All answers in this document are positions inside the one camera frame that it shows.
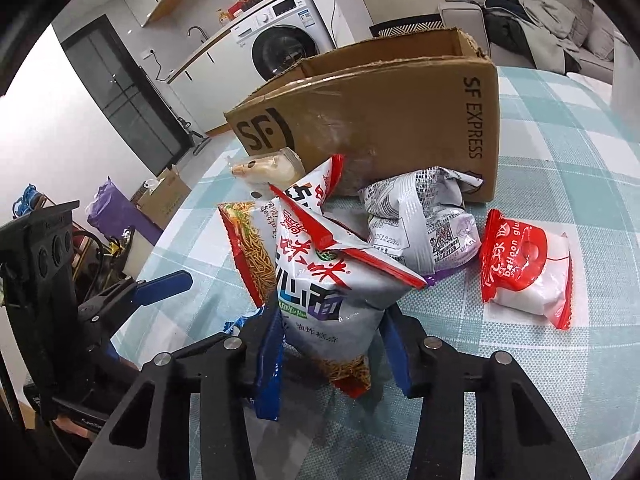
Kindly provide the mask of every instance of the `qr code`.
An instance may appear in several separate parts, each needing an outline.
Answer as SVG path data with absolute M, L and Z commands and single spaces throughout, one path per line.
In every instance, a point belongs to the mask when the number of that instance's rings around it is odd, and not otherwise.
M 449 222 L 438 227 L 429 242 L 435 262 L 443 260 L 460 248 L 460 240 L 458 240 L 457 236 L 453 235 Z

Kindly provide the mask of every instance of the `pile of clothes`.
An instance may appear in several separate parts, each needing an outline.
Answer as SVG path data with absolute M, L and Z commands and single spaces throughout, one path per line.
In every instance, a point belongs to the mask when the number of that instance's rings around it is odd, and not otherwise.
M 578 47 L 570 40 L 575 14 L 556 0 L 485 0 L 487 38 L 521 54 L 539 70 L 580 72 Z

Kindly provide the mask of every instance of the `washing machine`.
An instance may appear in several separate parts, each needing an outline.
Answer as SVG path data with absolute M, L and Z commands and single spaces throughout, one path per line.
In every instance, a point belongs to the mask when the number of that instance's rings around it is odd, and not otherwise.
M 268 81 L 303 57 L 335 48 L 312 0 L 274 0 L 233 26 L 242 58 Z

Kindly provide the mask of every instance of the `red candy package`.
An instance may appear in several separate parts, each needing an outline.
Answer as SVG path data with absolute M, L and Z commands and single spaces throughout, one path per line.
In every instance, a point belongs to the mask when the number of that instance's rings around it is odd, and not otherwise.
M 565 234 L 505 218 L 491 209 L 480 262 L 484 303 L 492 300 L 545 316 L 560 330 L 569 328 L 573 275 Z

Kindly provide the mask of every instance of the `sofa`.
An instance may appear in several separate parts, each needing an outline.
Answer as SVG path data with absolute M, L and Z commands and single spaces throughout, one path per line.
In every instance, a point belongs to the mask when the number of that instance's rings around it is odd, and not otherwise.
M 445 27 L 458 27 L 471 35 L 476 43 L 489 54 L 498 66 L 522 66 L 535 68 L 520 54 L 514 54 L 495 43 L 489 42 L 482 9 L 469 0 L 446 1 L 438 6 Z M 471 0 L 484 4 L 485 0 Z M 574 28 L 579 47 L 580 73 L 606 83 L 613 83 L 613 32 L 614 25 L 602 10 L 589 0 L 557 0 L 578 16 Z

